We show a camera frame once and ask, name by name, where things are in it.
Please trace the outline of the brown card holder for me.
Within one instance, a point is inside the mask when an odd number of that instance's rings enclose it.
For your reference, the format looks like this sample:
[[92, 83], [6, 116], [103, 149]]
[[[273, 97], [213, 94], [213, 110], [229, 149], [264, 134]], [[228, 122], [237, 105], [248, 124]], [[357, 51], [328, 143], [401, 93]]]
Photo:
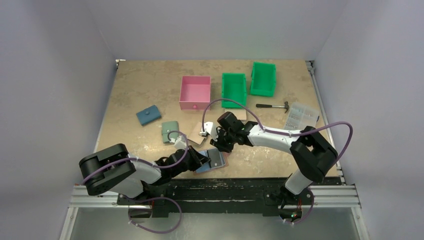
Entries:
[[195, 171], [196, 174], [203, 174], [206, 172], [210, 172], [212, 170], [223, 168], [227, 165], [224, 154], [218, 151], [217, 148], [201, 150], [199, 153], [205, 157], [210, 158], [210, 161], [202, 165], [200, 168], [198, 168]]

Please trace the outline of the beige card holder with strap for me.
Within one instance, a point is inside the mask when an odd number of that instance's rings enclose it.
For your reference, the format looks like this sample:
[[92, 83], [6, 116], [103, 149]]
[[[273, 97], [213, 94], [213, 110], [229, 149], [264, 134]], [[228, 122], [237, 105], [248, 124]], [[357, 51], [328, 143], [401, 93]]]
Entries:
[[225, 108], [224, 112], [231, 112], [234, 116], [241, 121], [247, 120], [247, 111], [241, 108]]

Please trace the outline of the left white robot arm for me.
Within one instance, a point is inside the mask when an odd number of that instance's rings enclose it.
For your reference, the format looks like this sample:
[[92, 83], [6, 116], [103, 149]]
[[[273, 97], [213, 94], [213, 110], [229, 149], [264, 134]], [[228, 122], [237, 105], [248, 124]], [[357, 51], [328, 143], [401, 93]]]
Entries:
[[149, 162], [131, 157], [126, 146], [119, 143], [84, 157], [78, 165], [88, 195], [112, 191], [135, 198], [148, 186], [164, 185], [181, 173], [208, 165], [210, 160], [205, 153], [188, 146]]

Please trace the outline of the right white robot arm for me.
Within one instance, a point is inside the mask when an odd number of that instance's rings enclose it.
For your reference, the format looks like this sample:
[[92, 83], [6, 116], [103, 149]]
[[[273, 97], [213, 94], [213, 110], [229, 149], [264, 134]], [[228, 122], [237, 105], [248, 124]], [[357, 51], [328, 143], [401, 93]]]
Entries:
[[321, 183], [335, 164], [338, 153], [314, 127], [284, 130], [242, 122], [232, 112], [221, 115], [217, 124], [203, 123], [202, 135], [211, 136], [211, 145], [220, 152], [231, 153], [234, 145], [266, 147], [292, 155], [297, 170], [283, 184], [282, 190], [299, 195], [312, 183]]

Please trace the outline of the cream card holder with snap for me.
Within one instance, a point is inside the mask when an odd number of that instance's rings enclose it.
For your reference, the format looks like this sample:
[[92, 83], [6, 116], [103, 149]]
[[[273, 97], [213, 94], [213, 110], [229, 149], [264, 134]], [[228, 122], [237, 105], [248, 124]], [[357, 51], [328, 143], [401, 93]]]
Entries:
[[201, 146], [206, 140], [206, 137], [201, 135], [201, 130], [202, 130], [202, 123], [198, 122], [195, 125], [195, 127], [192, 129], [190, 134], [187, 136], [188, 140], [191, 143]]

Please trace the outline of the green card holder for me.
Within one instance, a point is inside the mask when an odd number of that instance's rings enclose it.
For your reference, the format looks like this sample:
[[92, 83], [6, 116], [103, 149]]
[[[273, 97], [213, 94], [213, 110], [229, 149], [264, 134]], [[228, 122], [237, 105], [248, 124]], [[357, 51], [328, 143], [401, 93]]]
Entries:
[[163, 144], [170, 144], [170, 139], [179, 137], [179, 123], [177, 121], [166, 121], [161, 123], [161, 136]]

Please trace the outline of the blue card holder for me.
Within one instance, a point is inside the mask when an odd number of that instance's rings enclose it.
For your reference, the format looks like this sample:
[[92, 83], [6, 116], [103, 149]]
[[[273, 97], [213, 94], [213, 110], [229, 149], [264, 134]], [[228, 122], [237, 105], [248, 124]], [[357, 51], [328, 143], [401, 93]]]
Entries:
[[142, 126], [145, 126], [162, 118], [162, 115], [156, 105], [147, 107], [137, 112], [135, 115]]

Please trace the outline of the left green bin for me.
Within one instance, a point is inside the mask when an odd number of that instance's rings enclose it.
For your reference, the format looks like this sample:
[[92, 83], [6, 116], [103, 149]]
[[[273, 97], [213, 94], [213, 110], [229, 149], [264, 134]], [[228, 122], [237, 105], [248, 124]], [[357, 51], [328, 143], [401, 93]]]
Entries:
[[230, 99], [245, 106], [247, 103], [246, 75], [244, 73], [223, 73], [221, 98]]

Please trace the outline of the green bin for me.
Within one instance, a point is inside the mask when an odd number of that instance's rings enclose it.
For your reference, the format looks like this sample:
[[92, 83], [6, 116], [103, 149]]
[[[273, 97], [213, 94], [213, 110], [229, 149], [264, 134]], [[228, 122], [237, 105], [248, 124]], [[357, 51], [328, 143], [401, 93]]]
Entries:
[[247, 103], [246, 75], [244, 73], [223, 73], [221, 98], [230, 99], [245, 106]]
[[273, 97], [277, 83], [276, 65], [255, 61], [251, 71], [250, 95]]

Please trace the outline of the pink open box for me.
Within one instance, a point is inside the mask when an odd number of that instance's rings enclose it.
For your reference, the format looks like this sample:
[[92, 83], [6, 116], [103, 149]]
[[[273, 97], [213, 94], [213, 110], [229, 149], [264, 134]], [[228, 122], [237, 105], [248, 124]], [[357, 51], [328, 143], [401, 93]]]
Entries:
[[184, 75], [181, 77], [179, 95], [181, 110], [205, 110], [210, 102], [210, 76]]

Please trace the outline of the right green bin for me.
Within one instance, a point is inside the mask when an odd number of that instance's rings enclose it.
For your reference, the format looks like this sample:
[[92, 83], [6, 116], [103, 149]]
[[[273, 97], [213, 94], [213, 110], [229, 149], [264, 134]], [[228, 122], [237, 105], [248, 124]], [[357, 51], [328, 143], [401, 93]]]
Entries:
[[276, 65], [255, 61], [251, 71], [250, 95], [273, 97], [277, 83]]

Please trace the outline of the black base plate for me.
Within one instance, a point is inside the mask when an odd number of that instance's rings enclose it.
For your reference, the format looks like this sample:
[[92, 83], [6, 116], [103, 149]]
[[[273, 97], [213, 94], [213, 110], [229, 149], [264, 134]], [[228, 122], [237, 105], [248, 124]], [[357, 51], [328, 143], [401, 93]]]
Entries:
[[174, 179], [160, 186], [150, 185], [131, 199], [113, 197], [114, 207], [145, 210], [135, 218], [167, 218], [169, 214], [259, 214], [264, 217], [298, 219], [317, 204], [319, 192], [341, 186], [335, 177], [314, 183], [300, 194], [283, 191], [284, 177]]

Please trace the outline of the black handled hammer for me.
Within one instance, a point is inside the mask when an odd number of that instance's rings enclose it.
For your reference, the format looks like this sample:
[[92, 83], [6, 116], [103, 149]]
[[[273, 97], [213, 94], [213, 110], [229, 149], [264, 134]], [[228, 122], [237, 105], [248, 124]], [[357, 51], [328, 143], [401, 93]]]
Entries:
[[284, 102], [283, 105], [273, 105], [273, 104], [263, 104], [263, 103], [257, 103], [255, 105], [257, 108], [279, 108], [284, 109], [284, 112], [287, 113], [290, 109], [290, 105], [287, 101]]

